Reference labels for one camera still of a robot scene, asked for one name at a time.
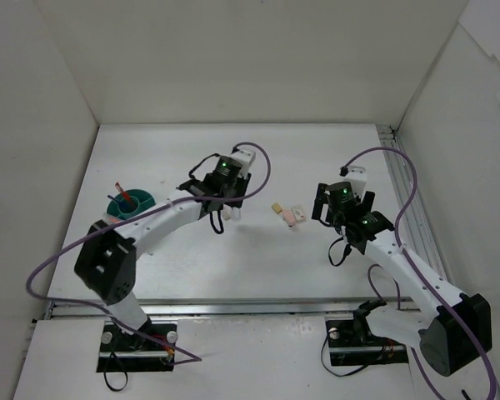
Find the aluminium front rail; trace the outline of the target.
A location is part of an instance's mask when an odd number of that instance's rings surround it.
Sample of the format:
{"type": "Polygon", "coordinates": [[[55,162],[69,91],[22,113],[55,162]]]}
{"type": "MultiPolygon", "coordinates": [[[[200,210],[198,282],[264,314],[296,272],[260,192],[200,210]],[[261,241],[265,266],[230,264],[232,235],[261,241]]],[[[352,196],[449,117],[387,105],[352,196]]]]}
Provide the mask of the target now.
{"type": "MultiPolygon", "coordinates": [[[[339,314],[351,313],[368,298],[360,301],[340,301],[339,299],[273,299],[249,301],[221,302],[175,302],[155,303],[143,302],[143,311],[153,317],[184,318],[210,316],[240,315],[274,315],[274,314],[339,314]]],[[[411,300],[402,300],[403,311],[418,311],[419,308],[411,300]]],[[[98,318],[103,312],[95,307],[73,304],[52,304],[46,319],[53,318],[98,318]]]]}

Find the blue ballpoint pen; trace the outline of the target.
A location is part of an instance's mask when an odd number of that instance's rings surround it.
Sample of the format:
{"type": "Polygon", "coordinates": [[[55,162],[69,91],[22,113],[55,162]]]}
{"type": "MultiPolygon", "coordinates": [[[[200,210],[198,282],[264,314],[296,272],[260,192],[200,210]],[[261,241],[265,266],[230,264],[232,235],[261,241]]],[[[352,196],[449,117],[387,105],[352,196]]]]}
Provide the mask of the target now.
{"type": "Polygon", "coordinates": [[[129,205],[127,204],[127,202],[123,199],[123,197],[114,197],[112,195],[107,195],[107,198],[113,202],[113,203],[116,203],[118,206],[122,206],[124,208],[127,208],[127,209],[131,209],[129,207],[129,205]]]}

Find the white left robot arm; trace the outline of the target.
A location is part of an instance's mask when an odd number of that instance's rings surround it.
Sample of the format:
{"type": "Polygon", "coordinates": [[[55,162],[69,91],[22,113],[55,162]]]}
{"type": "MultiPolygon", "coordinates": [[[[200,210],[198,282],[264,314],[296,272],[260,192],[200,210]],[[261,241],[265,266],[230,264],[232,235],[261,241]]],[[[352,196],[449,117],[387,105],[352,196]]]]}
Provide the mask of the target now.
{"type": "Polygon", "coordinates": [[[82,245],[74,272],[124,323],[119,337],[129,348],[143,348],[150,338],[150,318],[133,293],[137,260],[170,233],[205,217],[209,217],[213,231],[222,234],[224,205],[204,198],[245,195],[255,157],[253,150],[241,148],[220,156],[216,167],[202,180],[192,177],[177,187],[167,199],[167,210],[105,232],[82,245]]]}

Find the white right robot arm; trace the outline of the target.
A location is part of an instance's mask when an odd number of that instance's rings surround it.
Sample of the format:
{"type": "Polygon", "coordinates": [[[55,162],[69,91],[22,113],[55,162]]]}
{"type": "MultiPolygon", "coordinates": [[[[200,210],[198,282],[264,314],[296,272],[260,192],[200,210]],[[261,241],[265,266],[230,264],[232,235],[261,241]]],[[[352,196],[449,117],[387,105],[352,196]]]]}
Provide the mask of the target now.
{"type": "Polygon", "coordinates": [[[388,338],[408,345],[444,377],[485,358],[493,346],[488,301],[453,286],[408,249],[392,222],[372,209],[374,198],[374,192],[355,195],[347,181],[320,183],[311,218],[335,230],[344,244],[332,266],[359,252],[391,276],[421,315],[409,317],[384,300],[366,301],[353,314],[353,336],[361,343],[388,338]]]}

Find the aluminium rail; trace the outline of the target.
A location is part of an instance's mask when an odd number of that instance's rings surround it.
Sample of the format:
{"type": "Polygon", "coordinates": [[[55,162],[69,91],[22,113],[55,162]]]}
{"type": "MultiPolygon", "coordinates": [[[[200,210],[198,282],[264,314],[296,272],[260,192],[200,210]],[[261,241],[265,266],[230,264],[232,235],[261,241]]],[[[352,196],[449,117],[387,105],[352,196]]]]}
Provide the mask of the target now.
{"type": "MultiPolygon", "coordinates": [[[[360,301],[340,301],[339,299],[273,299],[249,301],[221,302],[175,302],[155,303],[143,302],[143,311],[153,317],[184,318],[210,316],[240,315],[274,315],[274,314],[339,314],[351,313],[368,298],[360,301]]],[[[419,308],[411,300],[402,300],[403,311],[418,311],[419,308]]],[[[95,307],[73,304],[52,304],[46,319],[53,318],[98,318],[103,312],[95,307]]]]}
{"type": "MultiPolygon", "coordinates": [[[[399,206],[402,208],[413,190],[412,170],[403,156],[389,151],[384,151],[383,155],[386,159],[399,206]]],[[[447,274],[418,192],[415,193],[413,200],[407,206],[399,225],[402,241],[434,271],[441,275],[443,279],[447,279],[447,274]]]]}

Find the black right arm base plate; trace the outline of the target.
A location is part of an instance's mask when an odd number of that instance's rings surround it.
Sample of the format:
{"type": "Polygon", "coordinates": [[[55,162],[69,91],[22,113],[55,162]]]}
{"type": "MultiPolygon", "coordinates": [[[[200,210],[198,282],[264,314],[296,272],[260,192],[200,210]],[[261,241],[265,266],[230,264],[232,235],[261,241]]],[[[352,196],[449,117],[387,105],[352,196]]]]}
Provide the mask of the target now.
{"type": "Polygon", "coordinates": [[[372,337],[365,342],[354,332],[352,319],[325,321],[324,355],[332,367],[360,368],[372,365],[407,364],[407,349],[388,338],[372,337]]]}

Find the yellow eraser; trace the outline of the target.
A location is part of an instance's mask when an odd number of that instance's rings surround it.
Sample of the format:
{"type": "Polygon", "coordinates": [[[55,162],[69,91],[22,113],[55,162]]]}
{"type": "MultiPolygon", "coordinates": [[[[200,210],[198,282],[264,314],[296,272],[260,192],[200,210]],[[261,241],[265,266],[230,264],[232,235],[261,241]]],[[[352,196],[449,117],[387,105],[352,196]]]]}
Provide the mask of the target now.
{"type": "Polygon", "coordinates": [[[276,214],[279,214],[283,211],[283,208],[280,206],[279,203],[275,202],[273,205],[272,205],[272,210],[276,213],[276,214]]]}

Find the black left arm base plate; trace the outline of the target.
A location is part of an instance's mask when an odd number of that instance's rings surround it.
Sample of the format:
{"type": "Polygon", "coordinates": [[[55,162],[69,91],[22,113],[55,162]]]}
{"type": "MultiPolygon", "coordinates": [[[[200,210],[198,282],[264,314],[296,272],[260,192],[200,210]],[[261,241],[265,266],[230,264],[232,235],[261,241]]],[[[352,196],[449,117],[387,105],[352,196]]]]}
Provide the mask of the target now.
{"type": "Polygon", "coordinates": [[[104,325],[97,354],[97,373],[160,373],[173,369],[173,356],[165,347],[142,337],[135,341],[113,323],[104,325]]]}

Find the teal round pen holder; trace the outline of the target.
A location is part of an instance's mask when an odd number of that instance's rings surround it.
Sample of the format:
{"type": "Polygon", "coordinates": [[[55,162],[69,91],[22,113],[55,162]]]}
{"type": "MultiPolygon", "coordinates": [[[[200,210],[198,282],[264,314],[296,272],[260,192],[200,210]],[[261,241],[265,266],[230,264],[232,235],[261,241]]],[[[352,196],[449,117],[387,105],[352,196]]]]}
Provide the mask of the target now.
{"type": "Polygon", "coordinates": [[[129,202],[122,194],[118,194],[109,199],[106,214],[121,221],[128,220],[156,205],[150,192],[142,189],[129,189],[127,194],[132,202],[129,202]]]}

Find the red ballpoint pen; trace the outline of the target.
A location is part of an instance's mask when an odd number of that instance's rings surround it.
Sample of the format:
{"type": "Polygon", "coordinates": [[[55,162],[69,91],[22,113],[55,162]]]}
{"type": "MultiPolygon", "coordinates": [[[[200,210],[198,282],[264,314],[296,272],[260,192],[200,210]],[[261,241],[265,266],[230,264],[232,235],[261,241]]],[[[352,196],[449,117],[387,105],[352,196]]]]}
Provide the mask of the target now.
{"type": "Polygon", "coordinates": [[[122,198],[127,202],[130,208],[135,207],[135,202],[133,199],[130,197],[130,195],[123,189],[123,187],[120,185],[119,182],[115,182],[114,184],[115,188],[117,191],[122,195],[122,198]]]}

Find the aluminium right side rail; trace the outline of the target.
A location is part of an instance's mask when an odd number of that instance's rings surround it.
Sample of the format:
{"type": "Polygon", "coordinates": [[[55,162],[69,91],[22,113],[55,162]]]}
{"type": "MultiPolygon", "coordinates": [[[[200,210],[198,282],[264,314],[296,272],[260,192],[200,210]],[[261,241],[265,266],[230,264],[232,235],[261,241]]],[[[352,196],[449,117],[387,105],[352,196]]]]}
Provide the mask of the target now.
{"type": "MultiPolygon", "coordinates": [[[[386,159],[399,206],[402,208],[413,190],[412,170],[403,156],[389,151],[384,151],[383,155],[386,159]]],[[[402,241],[434,271],[441,275],[443,279],[447,279],[447,274],[418,192],[415,193],[413,200],[407,206],[399,225],[402,241]]]]}

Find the white boxed eraser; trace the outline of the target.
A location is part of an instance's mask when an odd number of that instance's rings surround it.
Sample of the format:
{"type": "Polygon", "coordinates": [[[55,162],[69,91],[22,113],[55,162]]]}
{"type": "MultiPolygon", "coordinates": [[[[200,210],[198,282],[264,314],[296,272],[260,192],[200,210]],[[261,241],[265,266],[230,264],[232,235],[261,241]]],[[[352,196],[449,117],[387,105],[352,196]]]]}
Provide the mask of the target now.
{"type": "Polygon", "coordinates": [[[307,221],[306,213],[301,205],[291,207],[291,211],[297,224],[307,221]]]}

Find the grey white eraser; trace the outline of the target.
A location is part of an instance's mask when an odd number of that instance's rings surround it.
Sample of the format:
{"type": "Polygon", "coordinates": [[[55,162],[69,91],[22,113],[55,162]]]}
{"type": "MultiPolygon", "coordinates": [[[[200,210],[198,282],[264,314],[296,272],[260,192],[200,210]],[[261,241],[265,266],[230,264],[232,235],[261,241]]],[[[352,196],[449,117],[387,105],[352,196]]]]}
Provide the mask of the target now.
{"type": "Polygon", "coordinates": [[[221,211],[221,215],[224,221],[239,221],[241,219],[241,210],[237,207],[225,207],[221,211]]]}

